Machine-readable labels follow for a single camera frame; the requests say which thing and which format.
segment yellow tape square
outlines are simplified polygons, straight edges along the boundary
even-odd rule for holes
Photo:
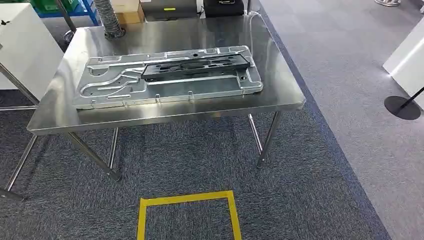
[[[231,218],[231,225],[232,225],[232,232],[234,234],[234,240],[242,240],[242,233],[240,231],[239,217],[237,216],[236,201],[234,199],[233,191],[217,191],[217,192],[190,194],[190,195],[184,195],[184,196],[159,197],[159,198],[152,198],[152,199],[140,198],[137,240],[145,239],[146,210],[148,206],[180,204],[180,203],[205,201],[205,200],[213,200],[213,199],[224,199],[224,198],[227,198],[228,200],[229,216]]]

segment black box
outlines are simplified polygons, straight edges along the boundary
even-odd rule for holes
[[[227,0],[226,2],[230,3],[220,3],[220,0],[203,0],[206,18],[241,16],[245,13],[243,0]]]

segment white panel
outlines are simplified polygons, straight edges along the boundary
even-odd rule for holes
[[[0,16],[10,21],[0,26],[0,62],[40,100],[63,52],[29,3],[3,3]]]
[[[409,94],[424,87],[424,18],[383,64],[384,69]],[[424,94],[415,99],[424,109]]]
[[[15,85],[13,85],[13,83],[11,83],[11,81],[9,81],[4,75],[3,73],[0,72],[0,90],[5,90],[5,89],[17,89]]]

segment stainless steel table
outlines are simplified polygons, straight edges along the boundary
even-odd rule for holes
[[[72,105],[88,58],[242,45],[250,48],[263,81],[263,90],[259,93],[90,110],[76,110]],[[85,27],[76,31],[27,129],[35,135],[66,134],[113,180],[118,181],[120,174],[112,167],[119,127],[248,115],[259,150],[258,167],[261,167],[282,111],[298,110],[304,102],[301,89],[258,13],[134,24],[129,25],[126,35],[118,40],[107,40],[103,27]],[[251,115],[259,112],[275,112],[264,144],[258,137]],[[114,128],[108,163],[74,133],[105,128]]]

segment black device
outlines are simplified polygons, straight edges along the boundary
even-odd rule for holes
[[[162,81],[167,77],[194,76],[208,72],[222,72],[247,69],[250,67],[241,54],[194,58],[166,63],[150,63],[146,66],[141,78],[146,82]]]
[[[206,18],[241,16],[245,13],[243,0],[203,0]]]
[[[196,0],[152,0],[142,2],[147,21],[167,21],[197,17]]]

